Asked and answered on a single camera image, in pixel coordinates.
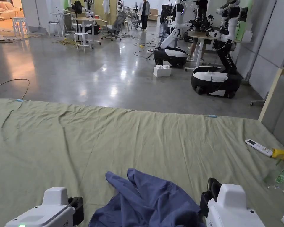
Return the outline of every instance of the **sofa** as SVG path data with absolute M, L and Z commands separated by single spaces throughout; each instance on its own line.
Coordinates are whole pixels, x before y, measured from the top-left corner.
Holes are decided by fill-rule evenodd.
M 18 11 L 17 16 L 23 17 L 23 12 L 20 12 L 20 8 L 14 7 L 12 3 L 8 1 L 0 1 L 0 17 L 3 19 L 11 19 L 16 16 L 16 12 Z

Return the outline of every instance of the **concrete floor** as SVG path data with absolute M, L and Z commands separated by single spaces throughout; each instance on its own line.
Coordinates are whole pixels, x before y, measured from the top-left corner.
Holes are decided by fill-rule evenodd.
M 191 87 L 191 73 L 184 69 L 172 69 L 168 78 L 153 76 L 154 60 L 133 55 L 141 50 L 133 44 L 154 41 L 158 35 L 151 34 L 158 34 L 158 30 L 156 23 L 149 23 L 146 34 L 129 32 L 140 39 L 103 40 L 101 46 L 95 45 L 86 53 L 52 43 L 56 37 L 48 36 L 0 43 L 0 83 L 29 79 L 26 100 L 258 118 L 262 107 L 250 106 L 250 100 L 260 97 L 250 86 L 242 85 L 230 100 L 198 95 Z M 178 45 L 187 50 L 190 43 L 179 41 Z M 146 50 L 137 54 L 148 56 Z M 215 61 L 213 54 L 204 58 Z M 21 98 L 26 86 L 26 81 L 4 84 L 0 86 L 0 98 Z

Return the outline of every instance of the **mattress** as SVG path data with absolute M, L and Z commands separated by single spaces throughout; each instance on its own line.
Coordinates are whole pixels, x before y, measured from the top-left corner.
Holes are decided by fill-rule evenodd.
M 282 145 L 258 121 L 0 99 L 0 226 L 51 187 L 82 196 L 84 223 L 115 195 L 128 168 L 182 187 L 197 203 L 209 177 L 240 184 L 265 226 L 283 226 L 284 193 L 261 179 L 275 160 L 244 143 Z

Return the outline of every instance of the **white remote control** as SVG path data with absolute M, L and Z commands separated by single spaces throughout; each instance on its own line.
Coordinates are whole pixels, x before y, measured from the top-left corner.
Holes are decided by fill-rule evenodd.
M 266 147 L 263 147 L 261 144 L 258 144 L 257 142 L 248 139 L 245 140 L 245 143 L 247 143 L 248 145 L 252 146 L 254 149 L 256 149 L 257 151 L 261 152 L 262 154 L 265 154 L 268 157 L 272 156 L 272 151 L 268 150 Z

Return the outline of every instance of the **blue cloth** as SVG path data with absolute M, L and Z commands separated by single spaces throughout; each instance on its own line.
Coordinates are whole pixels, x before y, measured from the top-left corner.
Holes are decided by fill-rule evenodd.
M 92 216 L 88 227 L 203 226 L 200 207 L 176 184 L 129 168 L 126 180 L 112 172 L 106 180 L 118 191 Z

